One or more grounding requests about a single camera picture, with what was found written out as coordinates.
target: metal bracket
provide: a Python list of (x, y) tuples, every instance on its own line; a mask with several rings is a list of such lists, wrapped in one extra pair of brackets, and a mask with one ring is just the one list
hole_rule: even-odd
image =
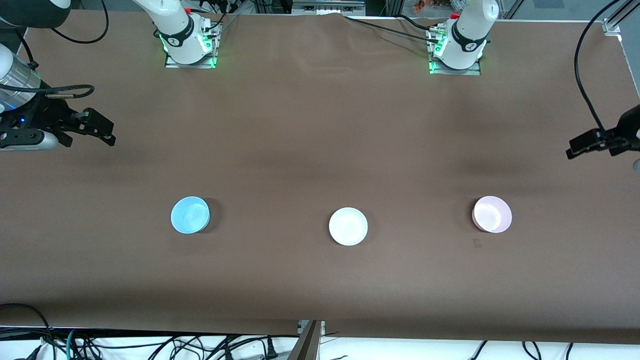
[[(298, 320), (298, 335), (302, 334), (302, 332), (307, 328), (307, 324), (309, 324), (309, 321), (311, 320)], [(320, 336), (324, 336), (324, 320), (320, 322), (320, 325), (322, 326)]]
[(620, 35), (620, 27), (618, 25), (611, 26), (609, 24), (609, 19), (604, 19), (602, 22), (602, 30), (606, 37), (616, 37)]
[(302, 335), (296, 341), (287, 360), (317, 360), (324, 321), (307, 320)]
[(440, 46), (446, 41), (447, 30), (444, 27), (444, 24), (438, 24), (436, 26), (431, 26), (428, 30), (425, 31), (427, 38), (434, 38), (439, 41), (439, 43), (434, 44), (432, 42), (427, 43), (427, 53), (429, 54), (429, 73), (430, 74), (444, 74), (444, 75), (480, 75), (480, 61), (476, 60), (476, 62), (471, 65), (468, 69), (458, 70), (452, 69), (445, 65), (442, 60), (434, 55), (436, 51), (440, 50)]
[(216, 25), (211, 30), (203, 33), (204, 46), (211, 47), (211, 52), (206, 54), (200, 61), (192, 64), (181, 64), (175, 62), (169, 54), (166, 55), (164, 67), (169, 69), (215, 69), (218, 64), (218, 50), (220, 49), (220, 37), (222, 23)]

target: brown tablecloth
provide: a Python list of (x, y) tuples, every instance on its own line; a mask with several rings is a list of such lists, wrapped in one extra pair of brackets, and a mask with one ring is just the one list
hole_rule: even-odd
[[(102, 16), (61, 30), (92, 38)], [(564, 155), (595, 126), (573, 79), (583, 23), (498, 22), (482, 75), (454, 77), (429, 74), (419, 40), (340, 15), (240, 16), (212, 70), (165, 69), (146, 14), (110, 19), (92, 45), (28, 33), (42, 78), (94, 84), (68, 103), (118, 140), (0, 156), (3, 302), (59, 326), (640, 340), (638, 155)], [(638, 103), (599, 26), (581, 69), (607, 126)], [(172, 229), (188, 195), (218, 227)], [(505, 233), (472, 224), (484, 195), (511, 206)], [(344, 206), (369, 220), (355, 247), (328, 234)]]

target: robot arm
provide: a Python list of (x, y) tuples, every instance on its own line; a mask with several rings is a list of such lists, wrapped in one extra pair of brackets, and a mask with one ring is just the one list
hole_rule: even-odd
[(482, 57), (486, 36), (498, 19), (495, 0), (468, 0), (459, 19), (438, 25), (446, 30), (446, 38), (434, 55), (452, 69), (468, 69)]
[[(54, 89), (22, 59), (0, 44), (0, 151), (51, 150), (70, 147), (67, 132), (100, 138), (110, 146), (113, 123), (94, 109), (70, 109)], [(16, 91), (14, 89), (34, 90)]]
[(177, 63), (192, 64), (213, 50), (211, 20), (185, 10), (179, 0), (133, 0), (151, 17), (165, 51)]

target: white bowl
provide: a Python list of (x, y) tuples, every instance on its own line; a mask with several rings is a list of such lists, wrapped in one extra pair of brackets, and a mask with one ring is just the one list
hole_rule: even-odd
[(178, 201), (171, 210), (171, 225), (182, 234), (193, 234), (204, 229), (211, 214), (207, 203), (195, 196)]
[(501, 233), (511, 226), (511, 209), (504, 200), (485, 196), (478, 200), (471, 212), (476, 226), (488, 233)]
[(329, 219), (329, 233), (339, 244), (354, 246), (367, 236), (369, 224), (364, 214), (354, 208), (342, 208)]

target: white surface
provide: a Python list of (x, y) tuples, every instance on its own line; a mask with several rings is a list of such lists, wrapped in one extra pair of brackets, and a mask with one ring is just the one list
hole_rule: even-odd
[(0, 79), (2, 79), (13, 65), (13, 53), (8, 47), (0, 44)]
[(478, 200), (471, 217), (480, 230), (501, 233), (511, 226), (512, 214), (509, 205), (495, 196), (485, 196)]
[(359, 244), (367, 236), (368, 229), (367, 218), (358, 209), (339, 209), (329, 219), (329, 233), (341, 245)]
[(66, 9), (71, 6), (71, 0), (49, 0), (53, 5), (56, 5), (58, 8)]
[(195, 196), (181, 199), (171, 210), (171, 225), (182, 234), (199, 232), (207, 226), (210, 218), (207, 203)]
[[(146, 343), (161, 343), (162, 338), (109, 338), (96, 341), (102, 345), (126, 346)], [(206, 347), (214, 347), (222, 336), (202, 338)], [(291, 351), (295, 338), (275, 338), (273, 345), (279, 354)], [(322, 338), (319, 360), (332, 360), (347, 355), (344, 360), (468, 360), (476, 351), (480, 341), (467, 340), (397, 340), (374, 338)], [(0, 360), (14, 360), (28, 356), (40, 342), (38, 340), (0, 341)], [(567, 343), (538, 343), (544, 360), (564, 360)], [(147, 360), (156, 347), (111, 350), (103, 349), (104, 360)], [(156, 360), (167, 360), (172, 346), (164, 348)], [(262, 353), (259, 342), (251, 343), (232, 352), (235, 360), (246, 359)], [(51, 360), (51, 347), (40, 351), (38, 360)], [(66, 359), (58, 351), (58, 359)], [(197, 360), (198, 357), (182, 351), (176, 360)], [(638, 360), (640, 345), (576, 344), (570, 360)], [(489, 341), (478, 360), (531, 360), (518, 341)]]

